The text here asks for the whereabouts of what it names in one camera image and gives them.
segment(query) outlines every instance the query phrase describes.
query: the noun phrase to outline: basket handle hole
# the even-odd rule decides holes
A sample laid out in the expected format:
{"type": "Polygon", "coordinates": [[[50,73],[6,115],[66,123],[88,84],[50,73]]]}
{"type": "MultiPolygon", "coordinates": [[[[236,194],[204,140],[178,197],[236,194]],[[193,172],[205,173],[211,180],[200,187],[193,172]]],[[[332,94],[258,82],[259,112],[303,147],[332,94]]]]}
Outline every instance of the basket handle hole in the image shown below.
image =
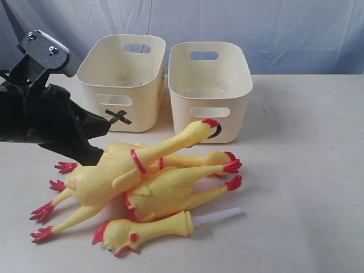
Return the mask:
{"type": "Polygon", "coordinates": [[[125,44],[124,51],[129,53],[150,53],[151,48],[147,44],[125,44]]]}
{"type": "Polygon", "coordinates": [[[191,53],[191,60],[193,61],[216,61],[217,59],[217,51],[193,51],[191,53]]]}
{"type": "Polygon", "coordinates": [[[130,106],[133,104],[133,99],[131,97],[122,95],[97,94],[95,99],[102,105],[130,106]]]}
{"type": "Polygon", "coordinates": [[[191,114],[196,118],[226,118],[230,109],[226,107],[194,107],[191,114]]]}

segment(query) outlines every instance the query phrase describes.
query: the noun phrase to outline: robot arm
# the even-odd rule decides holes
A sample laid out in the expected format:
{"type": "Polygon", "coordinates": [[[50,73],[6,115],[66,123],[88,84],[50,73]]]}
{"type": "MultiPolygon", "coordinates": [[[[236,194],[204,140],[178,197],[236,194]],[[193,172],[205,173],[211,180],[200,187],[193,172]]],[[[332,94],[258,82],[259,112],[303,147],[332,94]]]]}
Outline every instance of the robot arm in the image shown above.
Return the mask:
{"type": "Polygon", "coordinates": [[[0,141],[36,143],[81,165],[96,165],[103,153],[88,139],[106,135],[110,123],[79,107],[70,93],[57,85],[46,87],[51,73],[73,76],[78,68],[70,51],[37,30],[21,44],[23,59],[2,76],[0,86],[0,141]]]}

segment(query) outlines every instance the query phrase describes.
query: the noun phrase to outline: white plastic tube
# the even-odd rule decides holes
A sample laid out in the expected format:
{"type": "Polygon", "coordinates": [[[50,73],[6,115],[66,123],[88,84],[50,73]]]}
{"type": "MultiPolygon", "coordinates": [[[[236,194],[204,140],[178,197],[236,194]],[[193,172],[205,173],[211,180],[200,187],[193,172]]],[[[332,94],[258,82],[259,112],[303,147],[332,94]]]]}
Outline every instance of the white plastic tube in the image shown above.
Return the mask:
{"type": "Polygon", "coordinates": [[[242,213],[243,210],[240,207],[222,210],[220,212],[214,212],[211,214],[206,214],[202,216],[193,216],[192,223],[193,226],[199,226],[207,222],[219,221],[237,214],[242,213]]]}

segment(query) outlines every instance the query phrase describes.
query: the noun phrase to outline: cream plastic bin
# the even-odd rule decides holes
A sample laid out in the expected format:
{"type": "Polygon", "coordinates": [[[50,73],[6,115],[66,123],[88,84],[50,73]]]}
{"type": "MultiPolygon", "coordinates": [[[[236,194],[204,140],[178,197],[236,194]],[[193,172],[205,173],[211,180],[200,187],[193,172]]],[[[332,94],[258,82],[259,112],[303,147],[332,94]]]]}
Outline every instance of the cream plastic bin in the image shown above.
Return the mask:
{"type": "Polygon", "coordinates": [[[225,42],[174,46],[169,56],[168,87],[176,134],[190,122],[214,118],[222,131],[202,143],[227,143],[239,135],[253,83],[238,46],[225,42]]]}
{"type": "Polygon", "coordinates": [[[162,38],[129,34],[104,37],[90,50],[77,78],[89,110],[109,120],[111,131],[142,132],[154,126],[163,96],[165,50],[162,38]]]}

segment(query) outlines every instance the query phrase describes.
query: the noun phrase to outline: white backdrop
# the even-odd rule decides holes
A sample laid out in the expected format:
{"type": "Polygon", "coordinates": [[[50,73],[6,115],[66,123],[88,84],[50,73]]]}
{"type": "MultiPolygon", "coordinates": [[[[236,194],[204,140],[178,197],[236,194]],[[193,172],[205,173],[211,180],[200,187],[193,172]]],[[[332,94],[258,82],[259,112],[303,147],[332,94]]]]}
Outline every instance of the white backdrop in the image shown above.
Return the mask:
{"type": "Polygon", "coordinates": [[[81,58],[102,37],[150,34],[240,46],[253,74],[362,73],[364,0],[7,0],[81,58]]]}

